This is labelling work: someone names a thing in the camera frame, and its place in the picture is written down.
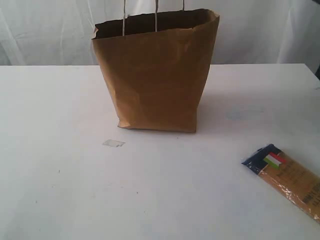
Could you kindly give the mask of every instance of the white curtain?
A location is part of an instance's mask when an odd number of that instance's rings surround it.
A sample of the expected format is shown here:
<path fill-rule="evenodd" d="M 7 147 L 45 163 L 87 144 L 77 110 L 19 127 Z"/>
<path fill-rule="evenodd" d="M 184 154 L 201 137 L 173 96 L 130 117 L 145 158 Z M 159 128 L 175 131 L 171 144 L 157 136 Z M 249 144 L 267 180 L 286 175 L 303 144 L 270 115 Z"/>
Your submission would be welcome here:
<path fill-rule="evenodd" d="M 155 0 L 126 0 L 152 13 Z M 159 0 L 176 11 L 182 0 Z M 219 13 L 215 64 L 320 65 L 320 5 L 312 0 L 185 0 L 186 10 Z M 95 23 L 121 19 L 123 0 L 0 0 L 0 65 L 94 65 Z"/>

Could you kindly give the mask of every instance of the bag handle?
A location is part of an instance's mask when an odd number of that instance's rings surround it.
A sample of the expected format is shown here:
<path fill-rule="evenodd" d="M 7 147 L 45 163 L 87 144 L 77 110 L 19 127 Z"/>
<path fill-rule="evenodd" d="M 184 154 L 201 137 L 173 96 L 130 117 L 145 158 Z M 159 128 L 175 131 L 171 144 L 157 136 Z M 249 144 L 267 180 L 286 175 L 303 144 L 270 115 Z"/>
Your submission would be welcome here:
<path fill-rule="evenodd" d="M 155 32 L 158 32 L 158 10 L 159 10 L 159 0 L 155 0 Z M 182 0 L 182 11 L 185 10 L 185 0 Z M 122 24 L 122 36 L 126 33 L 126 0 L 123 0 L 123 24 Z"/>

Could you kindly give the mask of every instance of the table surface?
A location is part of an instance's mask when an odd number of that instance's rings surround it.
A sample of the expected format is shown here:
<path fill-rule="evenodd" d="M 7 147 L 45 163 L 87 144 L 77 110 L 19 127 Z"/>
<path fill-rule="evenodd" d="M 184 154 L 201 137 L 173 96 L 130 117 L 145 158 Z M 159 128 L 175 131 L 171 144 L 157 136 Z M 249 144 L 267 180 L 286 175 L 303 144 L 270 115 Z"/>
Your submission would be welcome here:
<path fill-rule="evenodd" d="M 196 134 L 126 130 L 98 66 L 2 66 L 0 239 L 319 240 L 241 165 L 273 143 L 320 175 L 319 110 L 304 64 L 213 65 Z"/>

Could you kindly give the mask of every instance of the plastic wrapper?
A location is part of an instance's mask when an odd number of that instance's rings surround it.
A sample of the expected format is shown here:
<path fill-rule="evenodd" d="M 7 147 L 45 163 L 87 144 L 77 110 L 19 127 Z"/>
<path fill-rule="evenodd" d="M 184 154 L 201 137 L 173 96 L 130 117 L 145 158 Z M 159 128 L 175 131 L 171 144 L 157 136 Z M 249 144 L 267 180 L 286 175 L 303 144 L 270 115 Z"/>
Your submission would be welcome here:
<path fill-rule="evenodd" d="M 320 223 L 320 178 L 273 144 L 242 163 Z"/>

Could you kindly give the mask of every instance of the pasta package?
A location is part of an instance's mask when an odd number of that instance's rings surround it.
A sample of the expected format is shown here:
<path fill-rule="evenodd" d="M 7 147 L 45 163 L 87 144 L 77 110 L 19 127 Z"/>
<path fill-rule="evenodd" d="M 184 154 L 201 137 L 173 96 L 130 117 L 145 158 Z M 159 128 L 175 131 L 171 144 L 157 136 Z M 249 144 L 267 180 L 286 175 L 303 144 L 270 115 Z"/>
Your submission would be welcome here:
<path fill-rule="evenodd" d="M 320 223 L 320 177 L 270 144 L 242 163 Z"/>

